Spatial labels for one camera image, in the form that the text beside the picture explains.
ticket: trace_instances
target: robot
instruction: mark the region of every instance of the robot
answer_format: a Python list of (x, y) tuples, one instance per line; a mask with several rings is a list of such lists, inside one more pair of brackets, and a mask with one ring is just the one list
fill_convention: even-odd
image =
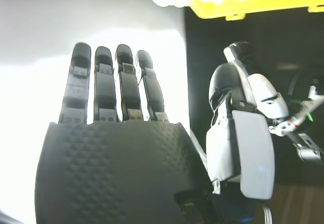
[(311, 101), (289, 117), (250, 49), (231, 44), (228, 63), (213, 74), (204, 152), (192, 132), (169, 123), (149, 53), (137, 52), (134, 63), (125, 44), (114, 60), (106, 47), (95, 52), (94, 123), (87, 125), (91, 48), (76, 44), (59, 123), (50, 123), (38, 163), (37, 224), (245, 223), (257, 203), (272, 223), (264, 202), (274, 185), (270, 134), (291, 137), (302, 160), (320, 164), (321, 149), (294, 131), (323, 96), (311, 87)]

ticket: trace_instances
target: yellow object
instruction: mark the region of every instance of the yellow object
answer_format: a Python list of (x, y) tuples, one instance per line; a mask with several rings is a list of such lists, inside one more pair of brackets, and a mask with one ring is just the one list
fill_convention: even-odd
[(216, 0), (202, 2), (193, 0), (192, 10), (200, 18), (225, 17), (226, 20), (244, 19), (246, 13), (255, 13), (288, 8), (308, 7), (310, 13), (324, 12), (324, 0)]

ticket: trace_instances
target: black background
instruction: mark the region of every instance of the black background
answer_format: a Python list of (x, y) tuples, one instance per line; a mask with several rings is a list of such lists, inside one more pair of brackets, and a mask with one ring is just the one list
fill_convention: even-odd
[[(292, 78), (303, 70), (296, 83), (293, 99), (307, 98), (310, 79), (324, 75), (324, 13), (309, 13), (307, 8), (247, 14), (244, 20), (225, 18), (201, 19), (185, 9), (187, 71), (190, 126), (205, 148), (206, 132), (212, 112), (208, 90), (214, 70), (225, 63), (223, 50), (235, 41), (252, 42), (256, 59), (283, 97)], [(310, 136), (324, 146), (324, 107), (313, 114)], [(302, 163), (287, 138), (273, 137), (276, 157), (277, 183), (324, 184), (324, 167)]]

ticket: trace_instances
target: yellow tray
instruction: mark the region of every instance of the yellow tray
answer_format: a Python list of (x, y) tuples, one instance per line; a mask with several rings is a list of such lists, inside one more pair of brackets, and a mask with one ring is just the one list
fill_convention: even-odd
[(226, 20), (244, 19), (246, 13), (288, 8), (308, 7), (310, 13), (324, 12), (324, 0), (223, 0), (222, 4), (193, 0), (192, 10), (200, 18), (225, 17)]

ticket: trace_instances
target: white wall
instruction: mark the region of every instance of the white wall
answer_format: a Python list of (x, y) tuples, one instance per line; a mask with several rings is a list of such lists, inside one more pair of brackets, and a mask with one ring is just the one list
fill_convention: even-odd
[(114, 53), (119, 43), (147, 50), (169, 120), (189, 128), (181, 9), (151, 0), (0, 0), (0, 209), (25, 223), (35, 223), (37, 161), (78, 41), (93, 54), (97, 46)]

